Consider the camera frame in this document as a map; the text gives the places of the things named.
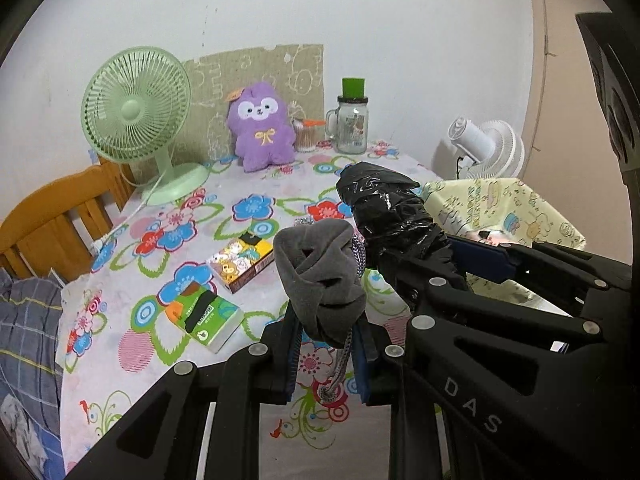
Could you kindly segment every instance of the green fan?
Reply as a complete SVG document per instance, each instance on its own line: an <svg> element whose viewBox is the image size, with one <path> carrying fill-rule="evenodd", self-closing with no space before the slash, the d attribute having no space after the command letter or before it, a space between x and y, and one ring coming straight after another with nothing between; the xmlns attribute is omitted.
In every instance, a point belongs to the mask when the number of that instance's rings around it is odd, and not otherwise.
<svg viewBox="0 0 640 480"><path fill-rule="evenodd" d="M154 156L159 177L143 189L143 203L172 202L209 176L200 164L171 164L168 145L190 104L191 86L180 61L160 48L128 48L92 77L82 100L82 130L95 151L113 162Z"/></svg>

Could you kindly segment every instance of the fabric storage box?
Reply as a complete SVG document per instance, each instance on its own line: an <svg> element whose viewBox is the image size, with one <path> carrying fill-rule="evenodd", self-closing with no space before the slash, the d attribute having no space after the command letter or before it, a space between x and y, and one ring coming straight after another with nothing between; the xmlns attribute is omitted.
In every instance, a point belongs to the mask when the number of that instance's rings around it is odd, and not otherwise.
<svg viewBox="0 0 640 480"><path fill-rule="evenodd" d="M444 232L478 239L479 231L499 232L500 241L531 247L533 240L582 250L585 239L553 206L517 178L442 180L420 193L427 212ZM501 285L468 275L476 294L529 304L538 298L508 281Z"/></svg>

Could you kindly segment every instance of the wooden headboard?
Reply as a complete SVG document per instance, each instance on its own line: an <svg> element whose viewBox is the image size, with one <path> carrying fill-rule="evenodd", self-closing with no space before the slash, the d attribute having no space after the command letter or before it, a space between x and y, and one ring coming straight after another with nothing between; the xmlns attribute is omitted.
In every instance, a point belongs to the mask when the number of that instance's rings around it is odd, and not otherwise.
<svg viewBox="0 0 640 480"><path fill-rule="evenodd" d="M133 181L128 166L122 168ZM75 210L95 240L112 227L104 210L104 194L111 193L122 211L133 187L117 164L100 159L100 165L59 178L22 200L0 224L0 266L18 278L31 276L26 260L38 276L53 268L74 280L91 268L91 255L74 228L69 212Z"/></svg>

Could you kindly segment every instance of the floral tablecloth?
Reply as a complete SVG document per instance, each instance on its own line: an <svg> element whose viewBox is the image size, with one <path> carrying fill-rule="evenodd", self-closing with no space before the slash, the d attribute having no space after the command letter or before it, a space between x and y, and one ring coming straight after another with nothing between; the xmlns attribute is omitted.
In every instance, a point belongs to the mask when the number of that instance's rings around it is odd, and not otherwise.
<svg viewBox="0 0 640 480"><path fill-rule="evenodd" d="M67 470L173 364L190 360L206 366L226 360L258 341L265 325L283 315L287 297L275 264L232 295L205 261L248 228L271 238L301 216L351 219L335 183L345 166L360 160L400 171L421 185L438 180L383 141L361 156L339 155L321 143L315 152L298 153L292 164L252 174L225 158L209 165L208 180L192 195L174 204L146 206L114 234L93 264L84 305L66 345L60 433ZM139 200L132 197L124 218ZM192 280L244 311L242 325L217 354L163 314ZM401 342L406 305L373 270L366 271L363 284L369 319L385 325L392 340ZM362 478L362 463L368 465L367 478L386 478L388 408L361 405L351 369L336 402L322 405L314 393L326 381L334 355L327 345L304 338L303 373L291 403L262 407L261 478L324 479L336 470L341 478Z"/></svg>

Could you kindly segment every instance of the purple plush toy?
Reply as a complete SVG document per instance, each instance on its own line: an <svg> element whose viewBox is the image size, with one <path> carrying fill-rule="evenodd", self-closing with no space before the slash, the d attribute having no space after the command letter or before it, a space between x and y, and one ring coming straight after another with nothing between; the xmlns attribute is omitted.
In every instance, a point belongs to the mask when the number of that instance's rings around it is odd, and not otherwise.
<svg viewBox="0 0 640 480"><path fill-rule="evenodd" d="M247 173L294 161L296 134L287 105L269 83L244 88L229 107L226 125L236 136L236 155Z"/></svg>

